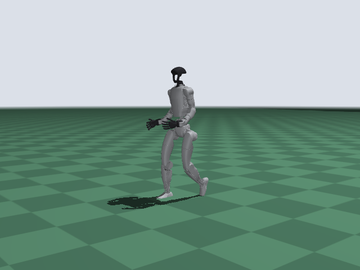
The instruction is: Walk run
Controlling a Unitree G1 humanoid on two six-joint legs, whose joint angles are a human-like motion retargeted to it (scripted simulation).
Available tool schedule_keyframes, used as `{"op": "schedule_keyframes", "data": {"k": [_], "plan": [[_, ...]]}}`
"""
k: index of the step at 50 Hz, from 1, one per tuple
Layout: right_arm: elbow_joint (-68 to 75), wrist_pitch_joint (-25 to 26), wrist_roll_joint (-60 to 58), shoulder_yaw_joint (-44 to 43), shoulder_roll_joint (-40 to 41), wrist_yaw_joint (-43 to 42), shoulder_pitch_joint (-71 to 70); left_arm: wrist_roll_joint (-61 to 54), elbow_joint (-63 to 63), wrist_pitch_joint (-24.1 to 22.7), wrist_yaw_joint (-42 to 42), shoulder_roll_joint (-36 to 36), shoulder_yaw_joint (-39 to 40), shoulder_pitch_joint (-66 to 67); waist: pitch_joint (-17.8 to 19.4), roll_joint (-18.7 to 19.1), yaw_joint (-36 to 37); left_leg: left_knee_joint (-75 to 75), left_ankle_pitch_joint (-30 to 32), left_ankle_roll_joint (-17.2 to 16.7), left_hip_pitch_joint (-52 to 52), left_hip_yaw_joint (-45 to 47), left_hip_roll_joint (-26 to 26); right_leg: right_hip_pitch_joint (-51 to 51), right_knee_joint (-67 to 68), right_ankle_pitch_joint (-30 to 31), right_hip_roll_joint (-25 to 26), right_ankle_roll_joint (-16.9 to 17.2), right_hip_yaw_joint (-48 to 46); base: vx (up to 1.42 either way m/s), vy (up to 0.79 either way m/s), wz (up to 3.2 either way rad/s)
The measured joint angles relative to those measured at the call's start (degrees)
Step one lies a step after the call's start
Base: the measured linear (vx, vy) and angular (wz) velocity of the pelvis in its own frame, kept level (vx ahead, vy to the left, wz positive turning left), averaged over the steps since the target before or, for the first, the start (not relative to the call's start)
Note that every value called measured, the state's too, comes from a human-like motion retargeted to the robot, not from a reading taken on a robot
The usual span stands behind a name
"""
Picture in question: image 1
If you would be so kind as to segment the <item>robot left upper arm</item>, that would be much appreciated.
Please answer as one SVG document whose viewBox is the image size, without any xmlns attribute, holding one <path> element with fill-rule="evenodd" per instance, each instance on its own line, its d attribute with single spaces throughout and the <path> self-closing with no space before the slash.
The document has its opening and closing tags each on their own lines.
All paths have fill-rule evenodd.
<svg viewBox="0 0 360 270">
<path fill-rule="evenodd" d="M 191 87 L 184 87 L 183 94 L 187 98 L 187 103 L 189 105 L 189 108 L 187 109 L 187 113 L 190 113 L 191 109 L 195 109 L 195 101 L 194 101 L 194 90 Z"/>
</svg>

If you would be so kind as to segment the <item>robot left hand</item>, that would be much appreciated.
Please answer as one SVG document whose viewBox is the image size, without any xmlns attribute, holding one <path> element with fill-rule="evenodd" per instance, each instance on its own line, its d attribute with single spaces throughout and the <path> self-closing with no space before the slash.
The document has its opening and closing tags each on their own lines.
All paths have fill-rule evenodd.
<svg viewBox="0 0 360 270">
<path fill-rule="evenodd" d="M 168 120 L 170 120 L 170 121 L 162 121 L 162 122 L 164 122 L 164 123 L 168 123 L 168 124 L 163 124 L 163 123 L 162 123 L 162 127 L 165 127 L 165 128 L 163 128 L 163 129 L 173 129 L 173 128 L 175 128 L 175 127 L 179 127 L 179 122 L 183 122 L 183 120 L 177 120 L 177 121 L 175 121 L 175 120 L 172 120 L 172 119 L 169 119 L 169 118 L 166 118 L 166 119 L 168 119 Z M 163 126 L 163 125 L 168 125 L 168 126 Z M 169 128 L 167 128 L 167 127 L 169 127 Z"/>
</svg>

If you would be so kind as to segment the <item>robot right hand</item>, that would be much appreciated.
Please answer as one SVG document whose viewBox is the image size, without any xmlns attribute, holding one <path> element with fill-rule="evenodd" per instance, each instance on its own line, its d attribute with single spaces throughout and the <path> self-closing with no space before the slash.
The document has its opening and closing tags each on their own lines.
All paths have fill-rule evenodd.
<svg viewBox="0 0 360 270">
<path fill-rule="evenodd" d="M 156 120 L 149 119 L 149 120 L 151 120 L 151 121 L 146 122 L 147 123 L 146 126 L 147 126 L 148 130 L 155 127 L 155 125 L 160 125 L 158 120 L 161 120 L 161 119 L 156 119 Z"/>
</svg>

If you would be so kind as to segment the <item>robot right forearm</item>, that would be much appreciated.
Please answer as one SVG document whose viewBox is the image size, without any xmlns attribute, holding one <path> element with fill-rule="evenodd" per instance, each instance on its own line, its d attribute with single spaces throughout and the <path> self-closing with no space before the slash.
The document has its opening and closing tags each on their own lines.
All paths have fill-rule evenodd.
<svg viewBox="0 0 360 270">
<path fill-rule="evenodd" d="M 173 117 L 173 114 L 171 114 L 169 111 L 168 111 L 168 113 L 163 117 L 163 118 L 161 118 L 161 120 L 158 120 L 158 122 L 159 122 L 159 124 L 166 124 L 166 123 L 164 123 L 164 122 L 162 122 L 162 121 L 165 121 L 165 122 L 167 122 L 168 121 L 168 119 L 167 118 L 169 118 L 169 119 L 171 119 Z"/>
</svg>

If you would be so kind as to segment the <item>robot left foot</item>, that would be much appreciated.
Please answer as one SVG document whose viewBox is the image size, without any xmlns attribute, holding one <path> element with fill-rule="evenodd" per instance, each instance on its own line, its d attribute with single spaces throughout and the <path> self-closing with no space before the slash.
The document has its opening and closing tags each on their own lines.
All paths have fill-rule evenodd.
<svg viewBox="0 0 360 270">
<path fill-rule="evenodd" d="M 204 184 L 201 186 L 200 185 L 200 195 L 201 196 L 205 196 L 205 193 L 206 193 L 206 187 L 207 187 L 207 184 L 208 184 L 208 178 L 205 177 L 202 179 L 202 181 L 204 182 Z"/>
</svg>

